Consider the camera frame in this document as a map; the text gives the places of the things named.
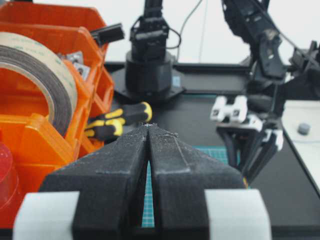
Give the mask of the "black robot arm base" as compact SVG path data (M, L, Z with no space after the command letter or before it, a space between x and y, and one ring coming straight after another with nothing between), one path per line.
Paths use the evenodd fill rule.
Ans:
M162 103L184 92L174 85L180 74L173 69L173 56L168 52L170 26L162 13L161 0L147 0L144 11L130 28L131 49L125 55L124 68L112 79L115 92L132 101Z

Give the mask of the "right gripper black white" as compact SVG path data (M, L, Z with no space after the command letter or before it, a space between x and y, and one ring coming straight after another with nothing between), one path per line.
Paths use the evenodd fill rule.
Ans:
M217 96L210 120L217 124L216 132L226 147L228 164L241 171L248 186L283 148L282 128L271 126L276 120L268 115L249 112L248 98L244 95L237 95L233 103L228 103L224 95Z

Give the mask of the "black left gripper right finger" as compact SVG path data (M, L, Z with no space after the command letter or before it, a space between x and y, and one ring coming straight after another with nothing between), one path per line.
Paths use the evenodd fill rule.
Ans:
M207 240L205 190L245 189L242 174L156 125L148 127L155 228L162 240Z

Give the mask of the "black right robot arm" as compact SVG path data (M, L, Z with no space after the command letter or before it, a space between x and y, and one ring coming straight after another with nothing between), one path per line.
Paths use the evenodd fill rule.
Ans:
M288 100L320 98L320 49L294 48L293 77L279 47L285 37L267 12L267 1L224 0L224 19L232 33L250 48L250 77L241 94L219 95L210 119L223 140L228 164L241 172L249 185L280 152L284 144L282 115Z

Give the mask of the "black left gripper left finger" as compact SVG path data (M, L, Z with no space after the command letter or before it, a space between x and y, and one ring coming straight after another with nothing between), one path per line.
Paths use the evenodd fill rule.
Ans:
M78 191L75 240L125 240L143 221L148 128L140 126L43 180L39 192Z

